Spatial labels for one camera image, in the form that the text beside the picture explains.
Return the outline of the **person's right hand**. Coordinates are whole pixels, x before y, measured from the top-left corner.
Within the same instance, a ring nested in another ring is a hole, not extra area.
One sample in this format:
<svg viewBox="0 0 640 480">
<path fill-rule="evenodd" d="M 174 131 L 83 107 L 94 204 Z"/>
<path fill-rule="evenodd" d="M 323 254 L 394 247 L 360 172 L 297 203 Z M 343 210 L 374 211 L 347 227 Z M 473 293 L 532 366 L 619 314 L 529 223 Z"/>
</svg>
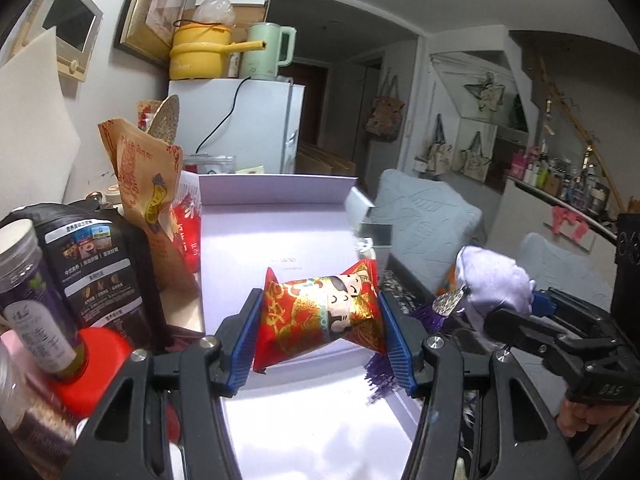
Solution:
<svg viewBox="0 0 640 480">
<path fill-rule="evenodd" d="M 620 405 L 593 405 L 574 403 L 563 399 L 556 424 L 566 438 L 586 431 L 590 426 L 599 426 L 624 416 L 628 408 Z"/>
</svg>

